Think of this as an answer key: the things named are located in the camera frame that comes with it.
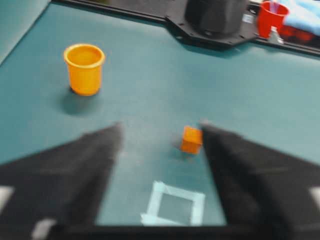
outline white label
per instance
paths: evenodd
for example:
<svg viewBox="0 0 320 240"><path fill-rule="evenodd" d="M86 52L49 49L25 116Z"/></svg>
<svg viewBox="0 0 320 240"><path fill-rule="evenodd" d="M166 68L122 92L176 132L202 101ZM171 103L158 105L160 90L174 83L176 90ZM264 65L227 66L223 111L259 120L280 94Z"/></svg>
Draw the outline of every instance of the white label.
<svg viewBox="0 0 320 240"><path fill-rule="evenodd" d="M313 200L315 201L315 203L317 204L320 210L320 187L319 186L311 187L309 191L313 197Z"/></svg>
<svg viewBox="0 0 320 240"><path fill-rule="evenodd" d="M44 240L50 232L51 227L56 225L57 221L50 218L45 218L38 221L33 229L31 237L33 240Z"/></svg>
<svg viewBox="0 0 320 240"><path fill-rule="evenodd" d="M0 214L10 199L14 188L10 186L0 186Z"/></svg>
<svg viewBox="0 0 320 240"><path fill-rule="evenodd" d="M252 24L254 22L254 16L250 15L250 14L244 14L242 21L248 24Z"/></svg>

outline red cup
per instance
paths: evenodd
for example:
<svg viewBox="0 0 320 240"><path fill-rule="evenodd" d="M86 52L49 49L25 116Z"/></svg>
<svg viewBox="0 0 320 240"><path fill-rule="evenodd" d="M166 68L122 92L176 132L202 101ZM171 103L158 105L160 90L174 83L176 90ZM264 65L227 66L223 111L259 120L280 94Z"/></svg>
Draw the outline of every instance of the red cup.
<svg viewBox="0 0 320 240"><path fill-rule="evenodd" d="M259 36L262 38L269 38L271 32L271 26L276 27L280 30L283 26L284 18L289 14L289 9L279 3L276 13L270 11L270 1L265 1L260 5L260 12L258 15L257 25Z"/></svg>

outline cup rim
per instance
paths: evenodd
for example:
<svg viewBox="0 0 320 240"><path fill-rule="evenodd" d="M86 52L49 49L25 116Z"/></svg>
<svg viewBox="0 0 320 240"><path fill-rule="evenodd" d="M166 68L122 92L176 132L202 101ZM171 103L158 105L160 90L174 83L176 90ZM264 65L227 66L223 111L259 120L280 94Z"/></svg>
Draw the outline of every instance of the cup rim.
<svg viewBox="0 0 320 240"><path fill-rule="evenodd" d="M80 48L80 47L90 47L90 48L96 49L100 53L101 58L97 62L89 64L89 65L75 64L74 62L70 61L70 59L68 58L68 55L73 49ZM69 64L71 66L74 66L76 68L81 68L81 69L93 69L93 68L96 68L96 67L102 65L105 62L105 59L106 59L106 56L105 56L104 52L99 47L97 47L95 45L92 45L92 44L88 44L88 43L77 43L77 44L73 44L73 45L69 46L64 51L63 57L64 57L64 60L65 60L65 62L67 64Z"/></svg>
<svg viewBox="0 0 320 240"><path fill-rule="evenodd" d="M265 8L265 4L266 3L271 3L271 1L264 1L263 3L261 3L261 8L263 8L266 12L268 12L268 13L270 13L270 14L273 14L273 15L277 15L277 16L280 16L280 17L283 17L283 16L287 16L288 14L289 14L289 8L287 8L285 5L283 5L283 4L281 4L281 3L278 3L279 5L281 5L282 7L284 7L287 11L288 11L288 13L287 14L278 14L278 13L274 13L274 12L272 12L272 11L270 11L270 10L268 10L268 9L266 9Z"/></svg>

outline black mount plate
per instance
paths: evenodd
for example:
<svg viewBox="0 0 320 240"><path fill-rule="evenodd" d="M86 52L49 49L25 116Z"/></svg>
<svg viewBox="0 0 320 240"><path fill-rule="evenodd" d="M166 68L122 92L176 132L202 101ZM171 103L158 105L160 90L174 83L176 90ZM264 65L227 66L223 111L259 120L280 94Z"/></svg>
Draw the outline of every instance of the black mount plate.
<svg viewBox="0 0 320 240"><path fill-rule="evenodd" d="M169 13L174 11L170 9L170 6L167 6L169 4L170 5L174 4L173 2L186 3L187 0L174 0L174 1L173 0L161 0L161 1L156 1L156 0L117 0L117 1L52 0L52 1L59 4L68 4L69 6L74 6L76 8L91 9L100 14L103 14L104 12L113 13L113 14L118 14L122 16L143 19L146 21L167 24L167 26L170 28L170 31L174 29L175 36L181 37L180 38L181 43L187 44L187 45L195 45L201 48L224 50L236 44L240 44L248 40L251 40L253 43L262 44L262 45L266 45L274 48L280 48L280 49L291 50L291 51L295 51L303 54L320 56L320 44L319 44L320 36L316 37L311 43L308 43L308 44L303 44L300 42L285 41L283 45L280 45L280 44L270 43L266 41L264 38L255 37L252 35L247 39L246 35L244 34L239 34L238 36L240 36L240 38L241 36L244 36L245 39L241 40L238 38L234 38L235 41L230 40L231 43L229 41L223 42L217 38L214 38L213 36L209 36L209 35L206 35L205 33L202 34L200 32L197 32L194 30L193 27L190 27L190 29L194 31L194 33L192 33L193 35L191 35L190 34L191 31L185 30L186 31L185 32L183 30L183 29L187 29L187 26L184 26L184 28L182 29L182 27L179 25L179 23L182 23L182 22L178 22L179 19L175 14L172 15L171 13ZM168 7L167 14L170 17L165 16L167 7ZM259 9L260 9L259 3L249 2L249 5L248 5L249 12L247 12L246 14L256 17L259 12ZM182 7L179 7L177 14L179 14L179 16L183 16L182 14L183 12L184 12L184 9Z"/></svg>
<svg viewBox="0 0 320 240"><path fill-rule="evenodd" d="M165 17L170 24L181 31L184 37L191 41L227 49L257 38L255 16L249 11L245 13L246 21L242 22L241 28L237 32L231 34L217 34L209 31L199 32L185 18L187 3L187 0L171 0L168 3Z"/></svg>

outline black object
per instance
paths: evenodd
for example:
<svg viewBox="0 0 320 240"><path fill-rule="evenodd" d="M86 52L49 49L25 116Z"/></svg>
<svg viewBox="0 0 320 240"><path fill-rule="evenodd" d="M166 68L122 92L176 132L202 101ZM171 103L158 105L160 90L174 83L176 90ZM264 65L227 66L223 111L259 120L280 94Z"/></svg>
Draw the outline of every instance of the black object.
<svg viewBox="0 0 320 240"><path fill-rule="evenodd" d="M189 0L181 10L185 19L203 33L232 34L240 29L247 4L247 0Z"/></svg>
<svg viewBox="0 0 320 240"><path fill-rule="evenodd" d="M43 219L93 225L122 138L116 124L0 166L0 186L14 189L0 212L0 239L30 237Z"/></svg>
<svg viewBox="0 0 320 240"><path fill-rule="evenodd" d="M166 19L192 45L231 48L257 38L254 16L245 11L247 1L236 1L238 4L232 5L233 0L171 0ZM244 13L251 16L252 22L242 21Z"/></svg>
<svg viewBox="0 0 320 240"><path fill-rule="evenodd" d="M210 125L202 130L229 223L269 226L279 240L319 239L318 165Z"/></svg>
<svg viewBox="0 0 320 240"><path fill-rule="evenodd" d="M250 226L56 226L47 240L270 240Z"/></svg>

